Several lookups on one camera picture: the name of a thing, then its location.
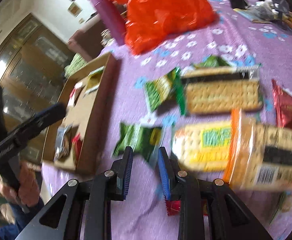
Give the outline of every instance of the open cardboard tray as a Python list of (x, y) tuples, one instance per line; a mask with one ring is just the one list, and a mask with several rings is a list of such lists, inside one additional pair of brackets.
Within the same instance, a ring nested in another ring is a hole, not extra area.
[[(84, 95), (88, 74), (102, 66), (105, 66), (105, 68), (98, 90)], [(95, 173), (99, 155), (99, 135), (103, 123), (106, 98), (113, 81), (114, 68), (116, 66), (117, 61), (113, 55), (106, 53), (88, 62), (84, 68), (70, 76), (59, 96), (58, 102), (67, 105), (69, 95), (76, 83), (82, 81), (83, 89), (78, 96), (75, 106), (67, 111), (66, 117), (48, 128), (42, 155), (43, 162), (79, 174)], [(65, 126), (73, 125), (71, 138), (80, 133), (82, 148), (77, 166), (75, 165), (72, 151), (62, 161), (53, 161), (57, 129), (61, 124)]]

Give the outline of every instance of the person's arm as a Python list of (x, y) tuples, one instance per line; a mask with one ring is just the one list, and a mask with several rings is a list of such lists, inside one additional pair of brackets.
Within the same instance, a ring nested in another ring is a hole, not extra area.
[[(9, 201), (15, 217), (15, 224), (0, 228), (0, 237), (3, 240), (14, 240), (25, 226), (44, 206), (39, 197), (39, 187), (35, 173), (27, 168), (25, 163), (21, 164), (19, 175), (20, 188), (18, 194), (8, 185), (0, 181), (0, 193)], [(16, 197), (20, 198), (22, 204), (29, 207), (29, 213), (25, 214), (16, 204)]]

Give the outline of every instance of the floral tablecloth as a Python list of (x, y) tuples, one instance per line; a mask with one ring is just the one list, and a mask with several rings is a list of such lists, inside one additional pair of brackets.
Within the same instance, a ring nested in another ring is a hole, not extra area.
[[(163, 125), (163, 145), (170, 149), (170, 127), (173, 123), (195, 123), (223, 120), (229, 115), (181, 117), (174, 102), (168, 102), (155, 114), (147, 114), (143, 84), (179, 66), (184, 71), (209, 55), (220, 55), (234, 66), (261, 63), (260, 77), (264, 107), (256, 118), (275, 124), (271, 79), (292, 92), (292, 36), (274, 25), (253, 24), (230, 7), (229, 0), (209, 0), (219, 21), (208, 27), (181, 35), (171, 35), (155, 50), (133, 56), (126, 46), (112, 44), (102, 53), (111, 51), (120, 61), (118, 82), (113, 102), (109, 102), (110, 118), (106, 143), (98, 173), (111, 167), (112, 152), (119, 139), (119, 122)], [(42, 173), (52, 194), (74, 175), (44, 164)], [(201, 179), (213, 180), (221, 173), (199, 173)], [(268, 224), (278, 193), (239, 192), (240, 197), (268, 229), (274, 239), (284, 239), (292, 229), (292, 211)], [(127, 200), (112, 202), (113, 240), (177, 239), (179, 216), (167, 217), (158, 171), (141, 157), (134, 157)]]

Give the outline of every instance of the purple bottle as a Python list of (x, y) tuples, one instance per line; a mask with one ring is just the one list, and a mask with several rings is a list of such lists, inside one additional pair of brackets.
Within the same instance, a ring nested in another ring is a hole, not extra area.
[(90, 2), (99, 13), (106, 28), (110, 30), (117, 44), (119, 46), (124, 45), (126, 34), (125, 21), (113, 2), (111, 0), (90, 0)]

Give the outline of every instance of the blue sleeve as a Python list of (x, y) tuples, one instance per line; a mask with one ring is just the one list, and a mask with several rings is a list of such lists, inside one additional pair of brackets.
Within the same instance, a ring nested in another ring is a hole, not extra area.
[(15, 216), (15, 224), (0, 228), (0, 237), (2, 240), (15, 240), (30, 220), (32, 220), (34, 216), (37, 215), (37, 213), (43, 208), (44, 203), (42, 199), (39, 198), (38, 204), (29, 208), (28, 214), (24, 214), (18, 205), (10, 203), (10, 206)]

